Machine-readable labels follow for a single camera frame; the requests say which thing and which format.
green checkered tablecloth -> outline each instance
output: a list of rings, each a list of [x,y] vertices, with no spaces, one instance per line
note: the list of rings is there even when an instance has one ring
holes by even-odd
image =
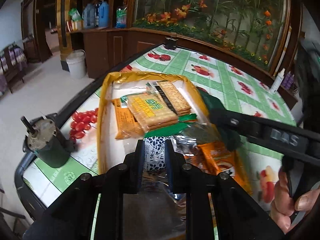
[[[295,125],[289,108],[278,93],[269,94],[268,87],[257,79],[212,57],[185,49],[167,50],[161,45],[134,60],[124,70],[184,75],[194,85],[219,98],[228,110]],[[94,110],[99,106],[99,95],[100,91],[97,90],[77,111]],[[69,137],[71,122],[70,118],[61,129],[66,138]],[[244,144],[239,152],[252,186],[252,197],[267,211],[270,203],[265,203],[261,198],[259,174],[269,166],[268,171],[271,169],[271,177],[276,182],[282,155],[242,139]],[[93,127],[82,139],[78,139],[77,144],[78,151],[72,153],[61,168],[53,169],[37,158],[24,172],[25,182],[46,206],[80,174],[98,173],[96,128]]]

white bucket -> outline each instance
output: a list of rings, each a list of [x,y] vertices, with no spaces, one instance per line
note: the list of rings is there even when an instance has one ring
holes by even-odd
[[[66,62],[69,66],[69,71],[71,78],[75,79],[81,79],[86,74],[85,69],[85,52],[83,49],[78,49],[69,54],[69,56],[66,58]]]

blue plastic bottle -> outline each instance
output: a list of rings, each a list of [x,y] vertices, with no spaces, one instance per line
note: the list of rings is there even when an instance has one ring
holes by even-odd
[[[103,1],[99,6],[99,27],[108,27],[109,23],[109,5]]]
[[[95,27],[96,22],[96,9],[95,6],[91,3],[88,3],[86,8],[83,10],[82,18],[84,21],[84,28],[91,29]]]

purple cloth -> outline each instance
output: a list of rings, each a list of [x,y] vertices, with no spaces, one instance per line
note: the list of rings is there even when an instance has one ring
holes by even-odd
[[[15,63],[14,53],[16,54],[17,61],[20,61],[20,62]],[[28,66],[27,65],[26,56],[23,54],[23,51],[22,51],[21,48],[15,48],[14,49],[14,53],[13,53],[13,51],[10,51],[10,59],[11,59],[11,61],[13,61],[12,64],[13,65],[17,64],[19,70],[21,71],[23,68],[26,68]],[[6,60],[5,60],[4,56],[1,58],[1,61],[2,61],[2,64],[4,66],[4,70],[6,70],[7,69],[7,63],[6,63]],[[0,92],[4,93],[6,91],[6,89],[7,89],[7,81],[5,80],[5,77],[2,74],[1,65],[0,65],[0,69],[1,69],[1,74],[0,74]]]

purple bottle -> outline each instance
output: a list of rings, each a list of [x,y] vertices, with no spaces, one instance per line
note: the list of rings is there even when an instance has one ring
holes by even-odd
[[[294,75],[291,75],[288,82],[284,86],[284,88],[288,90],[292,86],[293,80],[294,80]]]
[[[290,77],[291,77],[291,72],[289,71],[289,72],[285,75],[285,77],[284,77],[281,85],[283,85],[283,86],[285,87],[285,85],[286,85],[287,82],[289,81]]]

